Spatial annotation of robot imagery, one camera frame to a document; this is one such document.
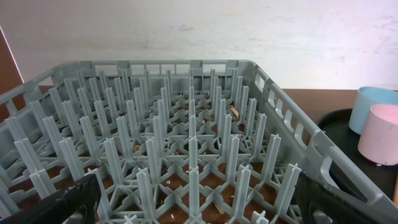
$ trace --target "wall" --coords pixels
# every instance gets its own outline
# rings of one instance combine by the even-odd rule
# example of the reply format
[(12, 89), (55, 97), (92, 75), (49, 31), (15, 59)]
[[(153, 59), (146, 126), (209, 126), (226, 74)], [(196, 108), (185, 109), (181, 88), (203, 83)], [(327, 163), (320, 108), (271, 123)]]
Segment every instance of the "wall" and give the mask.
[(3, 0), (24, 80), (68, 60), (248, 59), (282, 88), (398, 90), (398, 1)]

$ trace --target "cup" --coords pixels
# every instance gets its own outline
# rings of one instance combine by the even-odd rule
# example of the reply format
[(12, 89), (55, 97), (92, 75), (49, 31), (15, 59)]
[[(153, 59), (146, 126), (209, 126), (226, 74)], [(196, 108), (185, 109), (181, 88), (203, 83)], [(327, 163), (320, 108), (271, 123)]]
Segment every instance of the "cup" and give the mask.
[(398, 106), (373, 105), (359, 139), (358, 151), (382, 165), (398, 164)]
[(357, 134), (362, 134), (370, 107), (380, 103), (398, 105), (398, 93), (378, 87), (361, 87), (349, 119), (349, 128)]

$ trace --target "black tray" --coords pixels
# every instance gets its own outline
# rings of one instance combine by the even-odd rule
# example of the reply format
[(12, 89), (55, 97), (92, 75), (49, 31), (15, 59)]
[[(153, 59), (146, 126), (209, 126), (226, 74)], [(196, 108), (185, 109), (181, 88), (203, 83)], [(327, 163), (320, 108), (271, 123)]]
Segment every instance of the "black tray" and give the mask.
[[(398, 174), (398, 165), (377, 166), (358, 151), (360, 135), (348, 127), (352, 109), (343, 109), (324, 115), (318, 123), (319, 128), (364, 172), (391, 200)], [(330, 175), (341, 190), (366, 202), (364, 195), (355, 187), (343, 171), (333, 162)]]

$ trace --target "black object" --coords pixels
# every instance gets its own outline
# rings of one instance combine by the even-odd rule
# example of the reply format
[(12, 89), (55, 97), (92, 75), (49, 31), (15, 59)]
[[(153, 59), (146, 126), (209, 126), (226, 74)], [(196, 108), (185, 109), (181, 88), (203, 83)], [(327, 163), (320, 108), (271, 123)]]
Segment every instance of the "black object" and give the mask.
[[(392, 200), (398, 165), (377, 166), (359, 153), (358, 143), (361, 136), (348, 126), (351, 112), (352, 109), (343, 109), (328, 113), (321, 118), (318, 126)], [(366, 202), (364, 195), (334, 162), (330, 167), (330, 175), (341, 190)]]
[(390, 215), (381, 213), (342, 190), (303, 172), (298, 177), (295, 198), (305, 224), (329, 223), (326, 220), (328, 217), (333, 223), (339, 224), (398, 223)]
[(101, 199), (101, 190), (95, 174), (88, 174), (75, 182), (68, 190), (58, 190), (41, 200), (33, 208), (21, 211), (4, 219), (1, 224), (61, 224), (70, 222), (94, 224), (96, 207)]

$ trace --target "dish rack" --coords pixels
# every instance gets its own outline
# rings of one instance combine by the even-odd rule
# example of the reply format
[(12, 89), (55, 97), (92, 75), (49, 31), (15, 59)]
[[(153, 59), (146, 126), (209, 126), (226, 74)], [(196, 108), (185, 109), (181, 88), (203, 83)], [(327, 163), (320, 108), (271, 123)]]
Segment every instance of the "dish rack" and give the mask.
[[(53, 88), (42, 93), (48, 77)], [(332, 161), (370, 206), (398, 214), (251, 61), (68, 62), (1, 95), (2, 104), (3, 218), (94, 173), (101, 223), (207, 223), (214, 208), (228, 223), (302, 223), (299, 173), (336, 186)]]

